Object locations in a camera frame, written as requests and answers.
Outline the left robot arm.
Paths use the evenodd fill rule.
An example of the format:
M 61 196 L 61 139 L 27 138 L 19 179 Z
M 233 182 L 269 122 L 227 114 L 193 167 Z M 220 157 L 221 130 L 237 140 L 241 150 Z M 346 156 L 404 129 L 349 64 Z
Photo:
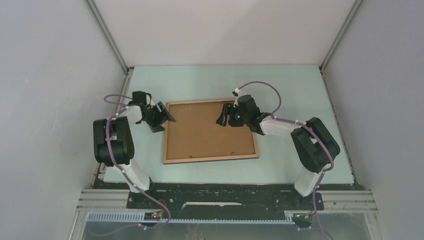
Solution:
M 125 179 L 131 192 L 140 193 L 138 201 L 153 208 L 158 194 L 150 190 L 151 178 L 135 161 L 135 144 L 131 126 L 146 123 L 153 133 L 163 132 L 165 122 L 175 122 L 162 102 L 155 103 L 144 91 L 132 92 L 129 102 L 108 119 L 93 122 L 93 151 L 96 161 L 115 169 Z

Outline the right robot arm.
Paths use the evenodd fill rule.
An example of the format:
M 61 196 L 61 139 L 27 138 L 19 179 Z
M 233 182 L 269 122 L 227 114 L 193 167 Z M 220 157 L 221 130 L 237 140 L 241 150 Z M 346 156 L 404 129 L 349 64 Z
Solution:
M 304 209 L 318 189 L 324 174 L 335 166 L 335 158 L 341 149 L 324 123 L 317 117 L 307 121 L 282 119 L 270 112 L 262 112 L 254 98 L 238 95 L 233 103 L 223 104 L 216 124 L 222 127 L 248 127 L 262 136 L 277 136 L 293 141 L 302 164 L 299 177 L 294 183 L 291 204 Z

